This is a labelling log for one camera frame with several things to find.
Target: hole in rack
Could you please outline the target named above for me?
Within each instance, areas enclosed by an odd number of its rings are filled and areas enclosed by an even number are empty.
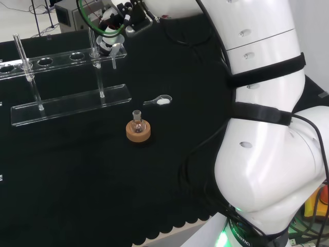
[[[38,65],[40,66],[49,66],[52,64],[51,58],[42,58],[38,61]]]
[[[82,60],[84,58],[84,54],[80,52],[72,53],[70,58],[74,61]]]
[[[0,68],[0,73],[7,74],[11,72],[15,67],[13,65],[5,65]]]

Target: green light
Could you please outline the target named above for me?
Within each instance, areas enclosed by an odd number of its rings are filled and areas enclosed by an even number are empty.
[[[217,240],[216,247],[224,247],[227,243],[227,240],[228,238],[226,236],[226,233],[222,232]]]

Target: black velcro strap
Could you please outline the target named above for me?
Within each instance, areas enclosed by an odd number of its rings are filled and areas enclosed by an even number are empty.
[[[228,86],[235,88],[272,80],[300,71],[305,65],[304,53],[301,53],[298,57],[280,63],[271,64],[236,75],[229,75]]]
[[[291,113],[259,104],[236,102],[233,104],[232,118],[289,126]]]

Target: black cloth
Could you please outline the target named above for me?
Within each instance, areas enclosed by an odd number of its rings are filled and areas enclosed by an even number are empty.
[[[182,26],[193,43],[208,35],[202,16],[182,20]],[[182,38],[171,28],[172,36]],[[22,43],[28,57],[89,46],[86,31]],[[175,45],[154,25],[124,45],[127,57],[117,60],[117,70],[105,62],[103,78],[104,86],[127,84],[130,103],[13,127],[10,108],[33,96],[24,77],[0,81],[0,246],[128,247],[216,212],[183,193],[177,182],[185,156],[230,115],[232,92],[215,41]],[[0,44],[0,57],[18,59],[15,44]],[[35,81],[41,98],[48,99],[96,89],[94,73],[84,65],[36,74]],[[311,82],[306,88],[299,110],[320,104],[321,90]],[[142,106],[161,94],[172,96],[172,103]],[[136,109],[152,126],[146,146],[125,137]],[[194,186],[202,188],[212,176],[222,137],[191,159]]]

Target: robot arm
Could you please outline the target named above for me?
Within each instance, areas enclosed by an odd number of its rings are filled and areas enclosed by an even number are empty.
[[[115,2],[116,6],[126,4]],[[202,13],[200,6],[204,8],[223,41],[233,75],[301,54],[288,0],[144,0],[143,4],[165,19],[197,15]],[[241,86],[235,101],[291,113],[304,83],[301,69]],[[316,123],[329,147],[325,123],[329,109],[313,108],[299,114]],[[219,190],[239,208],[240,215],[266,235],[281,233],[325,179],[318,137],[310,125],[298,119],[284,126],[233,118],[218,152],[215,177]],[[227,232],[231,245],[240,246],[229,225]]]

